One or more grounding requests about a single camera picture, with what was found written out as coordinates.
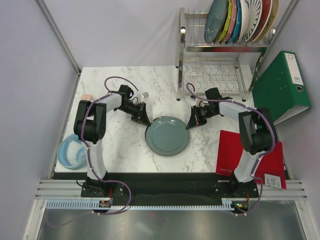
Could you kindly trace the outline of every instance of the green binder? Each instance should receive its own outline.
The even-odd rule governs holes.
[[[267,107],[274,125],[311,108],[296,54],[281,51],[257,80],[252,90],[254,106]]]

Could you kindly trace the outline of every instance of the black mounting base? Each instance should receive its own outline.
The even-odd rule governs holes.
[[[250,198],[258,197],[258,188],[254,181],[234,190],[229,182],[230,177],[216,173],[108,172],[108,179],[128,184],[132,193],[131,206],[221,205],[223,198],[246,199],[247,192]],[[129,192],[122,184],[102,183],[92,179],[89,180],[89,184],[87,180],[83,184],[81,196],[108,198],[110,189],[114,206],[123,206],[127,203]]]
[[[82,185],[81,197],[108,198],[110,197],[110,186],[107,183],[86,177],[85,182]]]

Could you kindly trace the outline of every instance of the gray wall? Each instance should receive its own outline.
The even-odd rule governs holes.
[[[82,67],[176,64],[179,8],[213,0],[44,0]],[[277,21],[290,0],[279,1]]]
[[[263,64],[281,50],[295,52],[312,109],[279,125],[284,157],[293,178],[301,179],[320,228],[320,25],[319,0],[300,0]]]
[[[0,239],[22,238],[76,73],[33,0],[0,7]]]

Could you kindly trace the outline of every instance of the pink plate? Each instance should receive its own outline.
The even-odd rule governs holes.
[[[231,38],[232,33],[234,32],[236,19],[237,19],[238,7],[237,7],[237,0],[232,0],[232,14],[231,14],[231,22],[229,25],[228,32],[224,38],[224,42],[227,42],[229,38]]]

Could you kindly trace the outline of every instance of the metal floor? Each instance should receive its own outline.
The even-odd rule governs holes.
[[[62,224],[88,210],[46,210]],[[294,202],[262,201],[248,216],[221,211],[131,210],[86,215],[64,227],[42,223],[38,240],[305,240]]]

